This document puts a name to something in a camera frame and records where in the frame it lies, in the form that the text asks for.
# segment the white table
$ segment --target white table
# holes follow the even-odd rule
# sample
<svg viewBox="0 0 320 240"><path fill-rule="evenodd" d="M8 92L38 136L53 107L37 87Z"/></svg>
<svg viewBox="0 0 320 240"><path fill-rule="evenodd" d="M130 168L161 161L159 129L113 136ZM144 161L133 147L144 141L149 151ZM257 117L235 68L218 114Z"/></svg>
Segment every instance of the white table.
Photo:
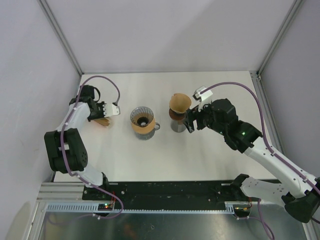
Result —
<svg viewBox="0 0 320 240"><path fill-rule="evenodd" d="M82 76L81 82L91 74ZM223 136L210 129L176 133L170 127L169 101L174 93L192 96L201 87L220 82L238 82L254 90L248 71L167 72L104 74L119 87L121 115L103 127L86 122L80 131L89 162L104 172L111 182L118 181L205 181L233 180L239 174L257 179L274 179L260 164L231 150ZM88 84L97 87L101 100L114 102L116 89L105 79ZM243 88L219 86L212 90L215 99L228 98L235 105L239 119L261 130L256 102ZM197 103L192 99L192 106ZM160 130L149 140L138 140L131 128L130 113L147 106L160 123ZM55 182L77 182L76 177L57 172Z"/></svg>

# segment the purple cable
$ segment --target purple cable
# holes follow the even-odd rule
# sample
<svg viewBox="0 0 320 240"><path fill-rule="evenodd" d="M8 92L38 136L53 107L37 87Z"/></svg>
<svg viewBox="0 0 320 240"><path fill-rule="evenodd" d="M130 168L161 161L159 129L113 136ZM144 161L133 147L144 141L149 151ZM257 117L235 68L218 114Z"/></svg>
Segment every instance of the purple cable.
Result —
<svg viewBox="0 0 320 240"><path fill-rule="evenodd" d="M238 83L238 82L233 82L233 81L226 81L226 82L220 82L220 83L217 83L217 84L214 84L210 87L208 87L207 89L203 90L200 92L200 94L203 94L205 93L206 91L209 91L210 89L213 89L215 87L218 87L218 86L221 86L221 85L237 85L237 86L240 86L240 87L243 87L245 88L246 90L248 90L251 95L253 96L257 106L258 106L258 109L259 109L259 114L260 114L260 120L261 120L261 127L262 127L262 134L263 134L263 141L264 141L264 144L265 146L269 149L269 151L271 152L271 154L273 154L275 151L270 147L269 143L268 143L268 140L267 140L267 135L266 135L266 129L265 129L265 122L264 122L264 116L263 116L263 113L262 113L262 108L261 108L261 105L259 103L259 100L257 98L257 96L254 94L254 92L248 88L246 85L244 84L241 84L241 83ZM279 156L277 153L274 154L274 156L279 159L283 164L285 164L288 168L290 168L292 171L294 171L297 175L299 175L304 181L306 181L320 196L320 190L309 180L307 179L306 176L304 176L300 171L298 171L297 169L295 169L289 162L287 162L285 159L283 159L281 156Z"/></svg>
<svg viewBox="0 0 320 240"><path fill-rule="evenodd" d="M260 218L258 217L255 217L255 216L249 216L249 217L238 217L237 215L234 215L237 220L248 220L248 219L254 219L254 220L258 220L260 223L262 224L265 224L266 228L269 230L269 232L271 233L271 238L269 237L269 233L266 231L266 234L268 235L268 237L271 239L271 240L275 240L275 235L274 233L272 232L271 228L269 227L268 224L266 224L265 222L263 222Z"/></svg>
<svg viewBox="0 0 320 240"><path fill-rule="evenodd" d="M80 99L80 93L82 91L82 88L84 87L84 85L91 79L93 78L103 78L103 79L106 79L108 80L110 83L113 84L113 86L116 88L117 92L118 92L118 97L116 99L116 101L114 102L116 105L118 105L118 102L119 102L119 99L120 99L120 91L119 91L119 88L117 87L117 85L112 81L110 80L109 78L105 77L105 76L101 76L101 75L94 75L94 76L91 76L89 77L87 80L85 80L83 82L83 84L80 86L80 89L79 89L79 92L77 94L77 98L76 98L76 101L74 103L74 106L73 106L73 109L71 110L70 114L66 117L66 120L62 126L62 129L61 129L61 134L60 134L60 144L61 144L61 151L62 151L62 156L63 156L63 161L64 161L64 164L65 164L65 168L68 172L68 174L71 176L71 177L74 177L76 176L77 174L76 173L72 173L71 172L71 169L69 167L69 164L68 164L68 159L67 159L67 154L66 154L66 150L65 150L65 142L64 142L64 133L65 133L65 129L66 129L66 126L70 120L70 118L72 117L72 115L74 114L74 111L75 109L77 108L78 106L78 102L79 102L79 99ZM82 177L80 176L77 176L83 183L91 186L91 187L94 187L95 189L105 193L105 194L108 194L110 195L111 197L114 197L115 199L117 199L121 205L121 210L116 214L116 215L113 215L113 216L99 216L101 219L113 219L115 217L117 217L118 215L120 215L122 213L122 211L124 210L124 204L123 202L121 201L121 199L119 197L117 197L116 195L112 194L111 192L108 192L96 185L93 185L91 184L90 182L86 181L85 179L83 179Z"/></svg>
<svg viewBox="0 0 320 240"><path fill-rule="evenodd" d="M269 227L267 227L267 224L265 223L264 218L262 216L260 202L261 202L261 199L259 198L258 199L258 212L259 212L259 216L260 216L260 219L261 219L262 226L263 226L263 228L265 230L265 233L268 235L269 239L275 240L275 236L274 236L273 232L271 231L271 229Z"/></svg>

